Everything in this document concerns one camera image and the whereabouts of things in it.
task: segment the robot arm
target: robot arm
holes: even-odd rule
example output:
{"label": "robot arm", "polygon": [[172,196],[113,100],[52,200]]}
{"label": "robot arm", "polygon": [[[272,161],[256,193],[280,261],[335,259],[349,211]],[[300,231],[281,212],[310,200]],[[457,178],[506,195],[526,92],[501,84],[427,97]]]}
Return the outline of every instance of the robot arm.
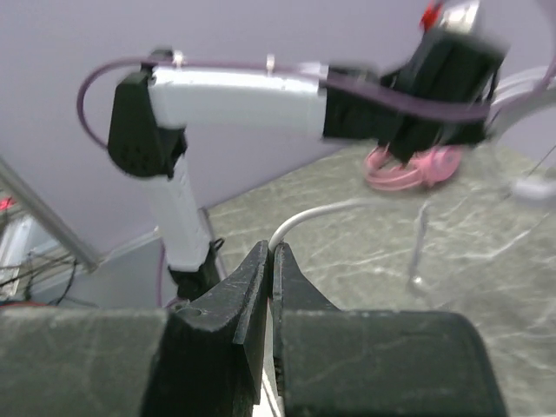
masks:
{"label": "robot arm", "polygon": [[173,50],[158,50],[151,57],[153,62],[174,58],[175,65],[144,64],[121,81],[108,152],[116,166],[146,189],[178,295],[194,300],[219,281],[215,248],[201,225],[189,183],[188,124],[278,128],[349,141],[376,139],[402,162],[438,144],[439,136],[445,136],[444,144],[481,142],[486,139],[486,117],[447,125],[370,102],[356,91],[364,82],[365,88],[382,85],[383,90],[405,93],[404,103],[410,96],[478,102],[505,51],[470,33],[467,14],[460,16],[465,30],[448,17],[440,20],[445,28],[427,30],[414,56],[386,75],[387,81],[368,67],[353,65],[304,63],[287,72],[275,71],[272,57],[266,71],[248,65],[189,66]]}
{"label": "robot arm", "polygon": [[108,152],[145,188],[181,298],[194,300],[219,281],[215,248],[189,181],[186,125],[240,124],[320,137],[327,94],[318,77],[328,69],[317,63],[298,70],[314,81],[249,69],[156,67],[129,74],[117,86]]}

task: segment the red component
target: red component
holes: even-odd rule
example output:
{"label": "red component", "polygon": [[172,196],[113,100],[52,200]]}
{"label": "red component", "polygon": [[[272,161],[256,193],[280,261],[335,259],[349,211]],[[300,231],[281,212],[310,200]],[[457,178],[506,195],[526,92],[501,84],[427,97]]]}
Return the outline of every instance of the red component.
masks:
{"label": "red component", "polygon": [[431,29],[442,12],[442,3],[432,2],[428,5],[423,17],[420,19],[420,26],[426,32]]}
{"label": "red component", "polygon": [[14,199],[11,198],[11,197],[4,198],[3,200],[0,201],[0,211],[4,211],[4,210],[9,209],[15,203],[16,202],[14,202]]}
{"label": "red component", "polygon": [[0,308],[7,308],[7,307],[53,307],[53,306],[44,304],[42,302],[34,302],[34,301],[16,301],[16,302],[8,302],[6,304],[0,305]]}

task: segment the gray marble surface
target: gray marble surface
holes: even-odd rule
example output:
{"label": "gray marble surface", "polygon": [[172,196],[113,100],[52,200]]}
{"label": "gray marble surface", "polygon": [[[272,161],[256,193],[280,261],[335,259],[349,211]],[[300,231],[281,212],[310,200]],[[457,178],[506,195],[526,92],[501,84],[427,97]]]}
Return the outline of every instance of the gray marble surface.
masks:
{"label": "gray marble surface", "polygon": [[[215,207],[228,272],[291,215],[354,197],[388,199],[303,223],[286,237],[306,277],[338,307],[443,308],[466,315],[484,337],[511,415],[556,415],[556,219],[494,192],[484,149],[457,177],[425,192],[372,191],[362,180],[368,146],[355,146]],[[509,175],[532,163],[507,149]],[[414,221],[429,199],[420,277],[407,289]]]}

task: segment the metal rod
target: metal rod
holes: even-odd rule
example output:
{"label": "metal rod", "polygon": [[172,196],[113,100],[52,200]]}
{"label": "metal rod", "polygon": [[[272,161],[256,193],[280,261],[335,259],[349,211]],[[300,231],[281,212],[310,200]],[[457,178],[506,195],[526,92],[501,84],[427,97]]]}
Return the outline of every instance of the metal rod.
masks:
{"label": "metal rod", "polygon": [[1,156],[0,182],[86,269],[93,270],[100,264],[101,255],[83,242]]}

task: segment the red light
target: red light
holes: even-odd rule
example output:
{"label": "red light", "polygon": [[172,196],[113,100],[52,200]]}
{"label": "red light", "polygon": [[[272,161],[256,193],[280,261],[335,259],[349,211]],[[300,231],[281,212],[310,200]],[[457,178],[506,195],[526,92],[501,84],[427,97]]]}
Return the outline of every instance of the red light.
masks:
{"label": "red light", "polygon": [[431,29],[438,18],[440,17],[440,12],[442,11],[442,3],[430,3],[420,19],[420,26],[424,31]]}
{"label": "red light", "polygon": [[4,198],[2,201],[0,201],[0,211],[5,211],[5,210],[9,209],[15,203],[16,202],[14,202],[14,199],[11,198],[11,197]]}

